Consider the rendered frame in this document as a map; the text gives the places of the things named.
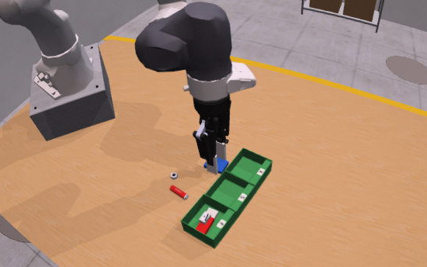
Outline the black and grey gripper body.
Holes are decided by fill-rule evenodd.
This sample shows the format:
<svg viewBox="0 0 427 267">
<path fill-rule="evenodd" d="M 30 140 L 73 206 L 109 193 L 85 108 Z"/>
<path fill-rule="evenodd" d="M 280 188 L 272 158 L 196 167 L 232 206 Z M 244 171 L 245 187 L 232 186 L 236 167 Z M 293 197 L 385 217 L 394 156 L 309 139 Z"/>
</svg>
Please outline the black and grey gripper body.
<svg viewBox="0 0 427 267">
<path fill-rule="evenodd" d="M 213 130 L 214 118 L 220 119 L 220 115 L 218 116 L 218 114 L 225 113 L 230 106 L 230 94 L 227 97 L 215 101 L 203 101 L 193 97 L 193 104 L 195 110 L 200 115 L 200 125 L 202 120 L 205 120 L 206 129 Z"/>
</svg>

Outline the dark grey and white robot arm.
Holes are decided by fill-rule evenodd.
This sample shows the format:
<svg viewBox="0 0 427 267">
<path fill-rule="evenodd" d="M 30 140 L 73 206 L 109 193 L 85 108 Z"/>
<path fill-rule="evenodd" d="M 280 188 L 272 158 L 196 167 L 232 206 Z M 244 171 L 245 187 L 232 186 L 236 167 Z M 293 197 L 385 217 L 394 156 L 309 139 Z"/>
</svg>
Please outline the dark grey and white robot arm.
<svg viewBox="0 0 427 267">
<path fill-rule="evenodd" d="M 158 0 L 158 14 L 135 41 L 138 60 L 156 72 L 186 70 L 183 90 L 198 100 L 215 101 L 253 88 L 256 79 L 250 69 L 231 62 L 226 12 L 212 3 L 192 2 Z M 94 78 L 93 59 L 70 16 L 53 10 L 50 0 L 0 0 L 0 19 L 33 34 L 42 54 L 34 82 L 55 101 L 80 92 Z"/>
</svg>

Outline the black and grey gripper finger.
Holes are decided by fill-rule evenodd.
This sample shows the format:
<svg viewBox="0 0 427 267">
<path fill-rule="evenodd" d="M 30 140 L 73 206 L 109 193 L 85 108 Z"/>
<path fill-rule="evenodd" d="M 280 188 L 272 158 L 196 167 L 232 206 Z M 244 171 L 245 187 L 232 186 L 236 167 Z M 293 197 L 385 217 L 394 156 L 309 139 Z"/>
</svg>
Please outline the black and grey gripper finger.
<svg viewBox="0 0 427 267">
<path fill-rule="evenodd" d="M 224 160 L 227 160 L 226 144 L 228 144 L 229 140 L 226 139 L 226 136 L 229 135 L 230 108 L 231 104 L 225 113 L 220 114 L 220 123 L 218 124 L 218 133 L 216 134 L 216 156 Z"/>
<path fill-rule="evenodd" d="M 213 120 L 213 130 L 208 130 L 205 127 L 205 120 L 202 120 L 198 131 L 193 131 L 193 136 L 196 138 L 197 147 L 200 157 L 206 160 L 207 171 L 217 175 L 217 156 L 216 156 L 216 134 L 218 133 L 219 118 Z"/>
</svg>

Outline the green three-compartment bin rack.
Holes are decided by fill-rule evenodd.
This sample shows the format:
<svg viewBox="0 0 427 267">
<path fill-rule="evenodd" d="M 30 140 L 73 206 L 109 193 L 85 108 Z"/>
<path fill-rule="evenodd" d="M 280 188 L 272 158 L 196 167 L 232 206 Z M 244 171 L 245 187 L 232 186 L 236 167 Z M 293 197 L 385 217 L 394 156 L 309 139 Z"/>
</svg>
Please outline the green three-compartment bin rack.
<svg viewBox="0 0 427 267">
<path fill-rule="evenodd" d="M 181 219 L 183 230 L 215 249 L 266 180 L 272 164 L 273 160 L 242 148 Z M 207 234 L 203 234 L 196 227 L 208 208 L 218 211 L 218 216 Z"/>
</svg>

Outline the red aa battery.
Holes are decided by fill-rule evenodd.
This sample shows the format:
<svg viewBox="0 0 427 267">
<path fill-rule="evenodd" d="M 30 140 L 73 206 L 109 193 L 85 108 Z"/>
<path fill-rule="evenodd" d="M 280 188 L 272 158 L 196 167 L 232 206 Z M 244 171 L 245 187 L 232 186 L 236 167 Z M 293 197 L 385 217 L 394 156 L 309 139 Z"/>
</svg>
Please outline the red aa battery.
<svg viewBox="0 0 427 267">
<path fill-rule="evenodd" d="M 183 198 L 184 200 L 187 200 L 189 195 L 187 195 L 186 193 L 184 193 L 182 190 L 176 188 L 175 186 L 171 186 L 170 190 L 172 192 L 174 192 L 176 195 L 180 196 L 181 198 Z"/>
</svg>

